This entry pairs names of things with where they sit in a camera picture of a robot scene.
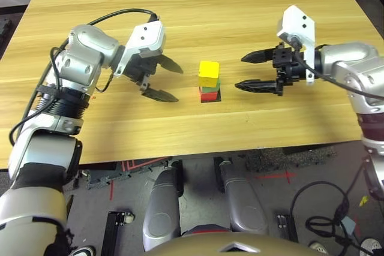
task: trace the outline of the yellow block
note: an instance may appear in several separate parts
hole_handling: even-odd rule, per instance
[[[219,66],[215,61],[200,61],[199,86],[216,87]]]

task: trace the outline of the toy block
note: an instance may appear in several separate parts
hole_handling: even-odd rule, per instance
[[[215,88],[220,64],[215,61],[200,61],[199,86]]]
[[[217,92],[219,89],[220,89],[220,78],[217,80],[217,84],[215,88],[203,86],[202,92],[203,93]]]
[[[215,101],[217,99],[218,91],[203,93],[201,88],[199,90],[200,90],[201,102],[211,102],[211,101]]]

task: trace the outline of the cable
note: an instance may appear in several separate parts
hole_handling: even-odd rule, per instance
[[[132,13],[132,12],[149,14],[150,17],[149,17],[149,19],[148,19],[148,22],[156,21],[156,20],[159,19],[159,17],[157,16],[157,14],[154,13],[153,11],[151,11],[151,10],[142,9],[142,8],[126,8],[126,9],[121,9],[121,10],[112,12],[112,13],[110,13],[110,14],[101,16],[101,17],[99,17],[99,18],[97,18],[97,19],[95,19],[95,20],[93,20],[93,21],[91,21],[91,22],[89,22],[89,23],[87,23],[87,24],[88,24],[88,25],[95,25],[95,24],[98,24],[98,23],[100,23],[100,22],[102,22],[102,21],[104,21],[104,20],[107,20],[107,19],[111,18],[111,17],[117,16],[117,15],[120,15],[120,14],[124,14],[124,13]],[[66,38],[66,39],[64,40],[64,42],[58,47],[58,50],[59,50],[59,51],[56,52],[55,55],[53,55],[54,58],[57,57],[57,55],[58,55],[58,53],[59,53],[60,51],[62,51],[62,50],[65,49],[65,46],[67,46],[68,42],[69,42],[69,39]],[[28,116],[28,113],[29,113],[29,111],[31,110],[32,105],[33,105],[33,103],[34,103],[34,101],[35,101],[35,99],[36,99],[36,96],[37,96],[37,94],[38,94],[37,89],[40,87],[40,85],[43,84],[43,82],[45,81],[45,78],[47,77],[47,75],[48,75],[48,73],[49,73],[49,70],[51,69],[51,61],[47,64],[47,66],[45,67],[45,69],[44,69],[44,71],[43,71],[43,74],[41,75],[39,81],[37,82],[37,85],[36,85],[36,87],[35,87],[35,89],[34,89],[32,95],[31,95],[31,97],[30,97],[30,99],[29,99],[29,101],[28,101],[28,103],[27,103],[27,106],[26,106],[25,110],[24,110],[24,113],[23,113],[23,116],[22,116],[21,121],[16,125],[17,127],[15,126],[16,129],[15,129],[15,127],[14,127],[14,128],[12,128],[12,130],[11,130],[12,135],[13,135],[14,132],[15,132],[15,130],[17,130],[17,128],[19,128],[19,129],[17,130],[16,139],[19,137],[20,132],[21,132],[21,130],[22,130],[22,126],[23,126],[23,124],[26,122],[26,121],[24,121],[24,119],[26,119],[27,117],[29,117],[29,116]],[[10,142],[11,142],[11,144],[12,144],[12,146],[13,146],[13,145],[14,145],[14,140],[13,140],[13,136],[11,136],[11,133],[10,133]]]
[[[328,181],[315,181],[315,182],[311,182],[311,183],[305,185],[304,187],[302,187],[295,194],[295,196],[293,197],[293,200],[291,202],[291,205],[290,205],[289,215],[293,219],[293,209],[295,208],[296,201],[297,201],[298,197],[300,196],[300,194],[303,193],[308,188],[311,188],[311,187],[317,186],[317,185],[328,185],[328,186],[334,187],[336,190],[338,190],[343,195],[343,200],[340,203],[340,205],[336,208],[333,219],[328,218],[328,217],[324,217],[324,216],[312,216],[312,217],[309,217],[305,221],[305,227],[308,230],[310,230],[311,232],[313,232],[314,234],[316,234],[320,237],[335,238],[335,241],[343,247],[343,250],[339,253],[339,256],[344,256],[346,254],[349,246],[352,246],[352,247],[366,253],[367,255],[373,256],[373,254],[371,252],[369,252],[366,249],[354,244],[353,240],[349,238],[348,232],[347,232],[344,224],[341,221],[347,215],[348,210],[349,210],[348,193],[350,193],[351,190],[353,189],[353,187],[355,186],[356,181],[357,181],[362,169],[363,169],[363,164],[360,165],[358,171],[355,174],[355,177],[353,177],[352,183],[349,185],[347,192],[344,192],[339,186],[337,186],[334,183],[331,183]],[[338,226],[341,227],[343,234],[344,234],[343,236],[336,234],[336,228]],[[331,231],[322,230],[322,229],[317,228],[317,227],[330,227]]]
[[[368,98],[384,100],[383,96],[376,95],[376,94],[370,94],[370,93],[367,93],[367,92],[363,92],[363,91],[357,90],[355,88],[349,87],[348,85],[345,85],[345,84],[342,84],[340,82],[337,82],[333,78],[331,78],[329,76],[326,76],[326,75],[316,71],[315,69],[310,67],[307,63],[305,63],[305,61],[300,56],[300,51],[299,50],[295,50],[295,58],[299,62],[300,65],[302,65],[305,69],[311,71],[318,78],[321,78],[321,79],[323,79],[325,81],[331,82],[332,84],[334,84],[334,85],[336,85],[336,86],[338,86],[340,88],[343,88],[343,89],[345,89],[345,90],[347,90],[349,92],[353,92],[353,93],[356,93],[356,94],[359,94],[359,95],[362,95],[362,96],[368,97]]]
[[[107,81],[107,84],[104,86],[104,88],[100,89],[100,88],[97,88],[97,86],[96,86],[97,92],[103,93],[103,92],[107,91],[110,83],[112,82],[112,79],[113,79],[113,72],[110,74],[108,81]]]
[[[355,177],[352,180],[352,183],[349,185],[348,190],[346,191],[347,195],[349,195],[349,193],[352,191],[353,187],[355,186],[356,181],[358,180],[359,175],[360,175],[361,171],[363,170],[363,168],[364,168],[364,166],[361,164],[359,167],[359,170],[356,172]]]
[[[54,55],[54,51],[55,50],[59,50],[60,51],[60,48],[58,48],[58,47],[52,47],[51,48],[51,50],[49,52],[50,66],[53,68],[53,71],[55,72],[56,90],[60,91],[59,70],[58,70],[58,67],[56,66],[56,63],[55,63],[55,60],[56,60],[56,57],[57,57],[58,54]],[[33,117],[36,117],[39,114],[42,114],[42,112],[46,111],[52,104],[54,104],[56,102],[56,100],[57,99],[55,97],[51,97],[51,99],[42,108],[40,108],[39,110],[35,111],[33,114],[23,118],[18,124],[16,124],[11,129],[11,131],[9,133],[9,139],[10,139],[10,143],[12,144],[12,146],[14,146],[13,134],[16,131],[16,129],[21,127],[25,122],[29,121]]]

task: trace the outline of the metal bracket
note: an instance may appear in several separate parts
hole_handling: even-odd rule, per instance
[[[104,232],[103,247],[101,248],[101,256],[114,256],[116,240],[118,238],[118,230],[119,227],[126,223],[125,217],[131,218],[132,213],[123,211],[108,212],[107,224]]]

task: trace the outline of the red block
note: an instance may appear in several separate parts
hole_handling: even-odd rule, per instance
[[[217,99],[218,91],[203,93],[200,87],[199,87],[199,91],[200,91],[200,99],[202,102],[210,102],[210,101],[215,101]]]

